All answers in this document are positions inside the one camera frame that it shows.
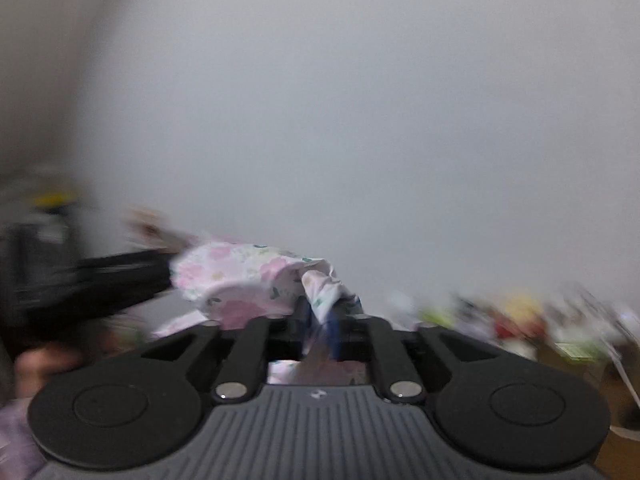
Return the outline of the person's left hand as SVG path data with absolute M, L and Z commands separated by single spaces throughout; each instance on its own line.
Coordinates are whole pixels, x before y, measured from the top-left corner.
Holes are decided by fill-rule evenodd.
M 53 376 L 88 363 L 85 352 L 62 344 L 45 344 L 23 352 L 14 363 L 17 399 L 32 398 Z

